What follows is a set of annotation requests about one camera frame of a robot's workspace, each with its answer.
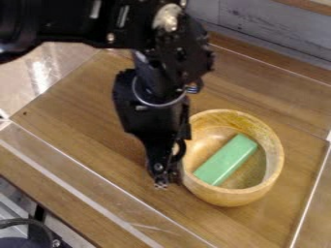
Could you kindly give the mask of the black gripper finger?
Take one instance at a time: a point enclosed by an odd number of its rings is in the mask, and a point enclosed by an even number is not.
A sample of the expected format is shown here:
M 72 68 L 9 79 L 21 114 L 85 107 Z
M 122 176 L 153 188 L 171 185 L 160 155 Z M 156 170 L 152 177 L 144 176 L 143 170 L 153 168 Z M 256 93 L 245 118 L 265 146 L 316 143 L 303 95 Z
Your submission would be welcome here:
M 180 185 L 183 183 L 183 158 L 187 153 L 187 144 L 183 139 L 175 142 L 171 156 L 169 182 Z
M 145 150 L 145 168 L 156 189 L 165 189 L 169 184 L 171 150 L 149 147 Z

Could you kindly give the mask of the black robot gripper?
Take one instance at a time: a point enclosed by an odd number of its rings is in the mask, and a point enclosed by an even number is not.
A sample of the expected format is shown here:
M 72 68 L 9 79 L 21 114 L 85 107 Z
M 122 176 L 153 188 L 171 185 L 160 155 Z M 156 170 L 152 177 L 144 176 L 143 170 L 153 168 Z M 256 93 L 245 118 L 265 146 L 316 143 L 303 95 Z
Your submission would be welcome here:
M 157 4 L 148 18 L 145 47 L 132 49 L 135 67 L 117 74 L 112 99 L 147 159 L 168 162 L 179 159 L 172 147 L 189 138 L 187 95 L 200 91 L 215 55 L 205 29 L 180 4 Z

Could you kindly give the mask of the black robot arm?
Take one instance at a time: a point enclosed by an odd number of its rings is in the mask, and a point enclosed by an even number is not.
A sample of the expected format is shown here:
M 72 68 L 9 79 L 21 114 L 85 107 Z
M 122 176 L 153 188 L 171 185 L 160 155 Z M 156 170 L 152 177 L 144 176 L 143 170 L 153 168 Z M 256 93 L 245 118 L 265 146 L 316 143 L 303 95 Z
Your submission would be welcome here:
M 46 42 L 132 51 L 135 67 L 117 73 L 112 101 L 159 188 L 183 181 L 188 96 L 215 63 L 208 33 L 185 6 L 187 0 L 0 0 L 0 64 Z

